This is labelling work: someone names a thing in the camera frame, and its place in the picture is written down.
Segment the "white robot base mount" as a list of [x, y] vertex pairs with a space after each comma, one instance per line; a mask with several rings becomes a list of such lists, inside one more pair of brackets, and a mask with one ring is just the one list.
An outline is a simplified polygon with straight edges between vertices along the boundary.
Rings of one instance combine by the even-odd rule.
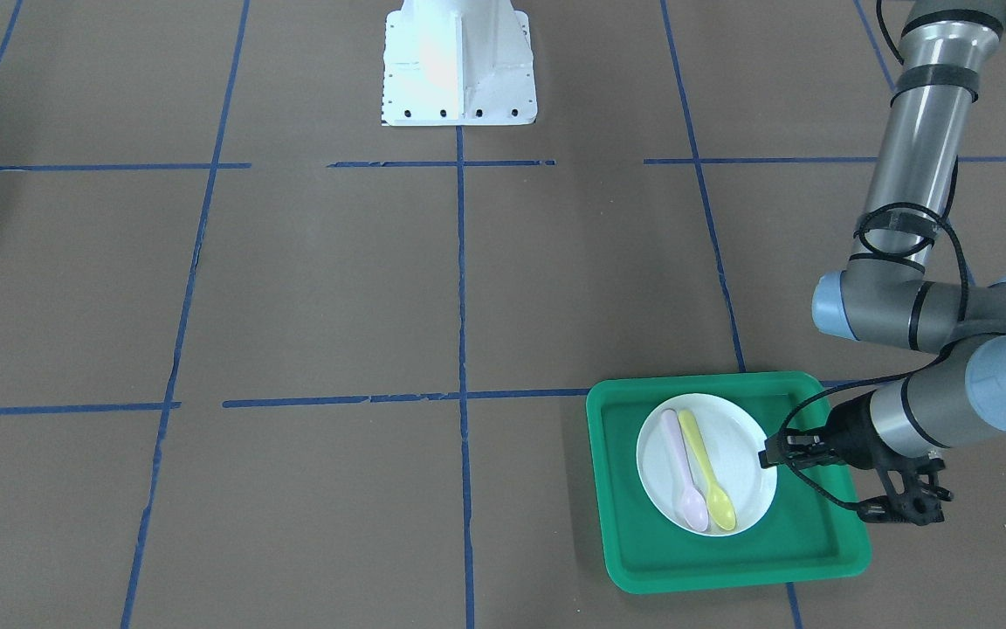
[[531, 24], [510, 1], [403, 1], [384, 20], [382, 60], [383, 125], [538, 119]]

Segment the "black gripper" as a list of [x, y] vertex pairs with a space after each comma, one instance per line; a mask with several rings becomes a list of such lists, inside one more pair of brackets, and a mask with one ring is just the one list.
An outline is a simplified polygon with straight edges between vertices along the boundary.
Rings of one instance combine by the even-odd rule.
[[879, 437], [873, 423], [873, 391], [869, 391], [838, 404], [828, 414], [826, 425], [815, 432], [780, 433], [780, 446], [790, 449], [759, 451], [760, 467], [787, 467], [803, 471], [827, 466], [849, 466], [871, 471], [890, 461], [892, 449]]

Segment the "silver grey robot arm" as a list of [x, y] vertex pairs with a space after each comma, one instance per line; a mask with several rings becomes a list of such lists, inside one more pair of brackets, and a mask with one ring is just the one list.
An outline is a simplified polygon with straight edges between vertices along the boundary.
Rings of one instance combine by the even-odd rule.
[[811, 304], [824, 334], [935, 355], [913, 373], [839, 405], [827, 425], [781, 429], [762, 468], [879, 455], [914, 461], [1006, 434], [1006, 276], [986, 287], [927, 281], [947, 228], [955, 171], [983, 64], [1006, 35], [1006, 1], [918, 1], [899, 35], [901, 72], [849, 263]]

